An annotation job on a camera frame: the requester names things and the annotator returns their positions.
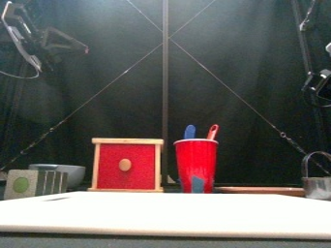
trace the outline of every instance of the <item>small box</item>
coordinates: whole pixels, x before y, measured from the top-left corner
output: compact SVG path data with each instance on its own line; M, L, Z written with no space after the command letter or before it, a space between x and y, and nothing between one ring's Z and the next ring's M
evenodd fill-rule
M97 145L90 191L163 192L163 139L93 139Z
M65 193L67 173L51 170L10 170L4 200Z

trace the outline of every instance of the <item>blue toothbrush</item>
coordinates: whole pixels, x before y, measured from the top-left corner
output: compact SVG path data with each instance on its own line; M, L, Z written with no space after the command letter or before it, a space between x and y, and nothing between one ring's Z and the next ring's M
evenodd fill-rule
M185 132L185 140L195 138L195 127L189 125Z

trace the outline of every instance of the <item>gray container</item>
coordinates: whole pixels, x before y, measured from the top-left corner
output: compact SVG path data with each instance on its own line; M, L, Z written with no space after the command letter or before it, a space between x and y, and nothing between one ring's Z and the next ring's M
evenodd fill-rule
M67 188L77 188L85 179L86 168L71 165L53 165L53 164L33 164L29 166L30 170L37 171L59 171L67 172Z

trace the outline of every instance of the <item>diagonal wire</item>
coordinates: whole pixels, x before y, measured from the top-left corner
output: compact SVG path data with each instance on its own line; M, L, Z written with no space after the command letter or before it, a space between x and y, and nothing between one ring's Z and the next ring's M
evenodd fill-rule
M171 42L179 47L179 49L186 53L186 55L193 59L193 61L206 70L206 72L215 78L215 80L223 85L223 87L231 92L231 94L243 102L250 110L253 110L258 116L270 124L273 129L279 133L281 137L289 142L289 144L306 156L309 155L305 148L291 139L287 137L286 133L282 132L275 125L267 120L267 118L258 112L258 110L251 106L251 104L241 97L241 95L229 87L229 85L222 81L222 79L211 72L211 70L199 62L199 60L189 53L189 51L174 41L170 39ZM325 171L327 175L331 175L330 171L315 161L314 164Z
M201 14L211 7L211 5L215 3L217 0L213 0L207 6L194 15L194 17L185 23L185 25L171 34L170 38L178 34L185 27L201 16ZM149 20L149 22L153 24L153 26L157 27L157 29L163 32L163 30L158 27L158 25L154 23L154 21L149 18L149 16L145 14L145 12L139 9L139 7L131 2L131 0L127 0L127 2L131 4L131 6L137 9L137 11L145 16L145 18Z
M213 0L210 2L210 4L195 14L195 16L185 23L185 25L173 33L173 35L170 36L170 38L173 38L182 30L185 27L187 27L187 25L201 16L201 14L211 7L211 5L215 3L217 0Z
M79 108L54 126L50 128L50 130L29 145L26 149L23 149L19 153L19 155L11 159L11 161L4 164L4 166L0 168L0 171L3 171L23 155L27 154L29 150L34 148L45 139L49 137L51 133L54 133L61 125L74 116L74 114L82 110L107 90L107 88L125 77L125 75L150 57L150 55L162 47L162 43L133 64L133 66L106 85L106 87L79 106Z
M157 29L162 32L162 29L159 26L154 23L154 21L149 18L149 16L145 14L145 12L139 9L139 7L131 2L131 0L127 0L127 2L131 4L131 6L137 9L137 11L145 16L145 18L149 20L149 22L153 24L153 26L157 27Z

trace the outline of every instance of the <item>metal mug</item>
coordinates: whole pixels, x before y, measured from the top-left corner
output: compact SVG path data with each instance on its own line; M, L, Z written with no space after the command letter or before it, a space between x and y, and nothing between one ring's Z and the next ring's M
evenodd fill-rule
M325 176L325 177L309 176L309 163L311 156L314 154L323 155L327 158L327 160L331 162L331 154L323 151L315 151L305 157L302 163L302 173L303 173L303 187L306 191L306 197L310 199L331 201L331 176Z

